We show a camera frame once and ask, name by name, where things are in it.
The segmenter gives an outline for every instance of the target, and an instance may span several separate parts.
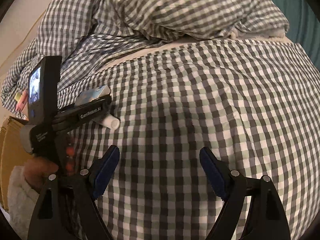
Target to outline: silver screw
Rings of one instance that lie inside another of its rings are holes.
[[[49,180],[55,180],[56,179],[56,174],[51,174],[50,176],[49,176]]]
[[[83,169],[80,171],[80,175],[84,176],[87,175],[89,173],[89,171],[87,169]]]
[[[265,182],[269,182],[271,179],[270,179],[269,176],[263,176],[263,180],[264,180]]]
[[[238,177],[239,174],[240,174],[239,171],[236,171],[236,170],[232,170],[231,171],[231,175],[234,176],[234,177]]]

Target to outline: bed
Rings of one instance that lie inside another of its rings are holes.
[[[204,146],[247,177],[272,177],[299,239],[320,202],[319,71],[301,45],[284,40],[289,22],[271,0],[171,4],[53,0],[7,74],[3,106],[14,112],[15,93],[43,55],[64,59],[60,107],[110,86],[119,130],[91,122],[72,136],[79,169],[109,145],[120,148],[97,204],[115,239],[205,238],[222,202],[198,161]]]

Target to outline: blue gripper pad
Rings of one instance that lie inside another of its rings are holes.
[[[225,181],[220,174],[218,168],[213,163],[209,154],[213,154],[212,152],[207,152],[205,147],[200,150],[199,159],[200,164],[209,180],[211,187],[214,193],[220,197],[223,201],[227,200],[228,194],[225,191]]]
[[[109,181],[115,172],[115,169],[120,160],[120,150],[115,147],[110,153],[109,157],[103,163],[99,173],[94,180],[94,187],[92,192],[92,197],[97,199],[99,196],[103,195],[109,184]]]

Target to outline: cardboard box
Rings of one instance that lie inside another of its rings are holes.
[[[28,121],[9,116],[0,130],[0,204],[8,211],[7,192],[11,172],[32,156],[20,142],[20,130]]]

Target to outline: gray sleeve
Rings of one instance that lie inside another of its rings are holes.
[[[26,182],[22,166],[16,166],[10,176],[8,206],[10,224],[22,240],[27,240],[28,229],[39,194]]]

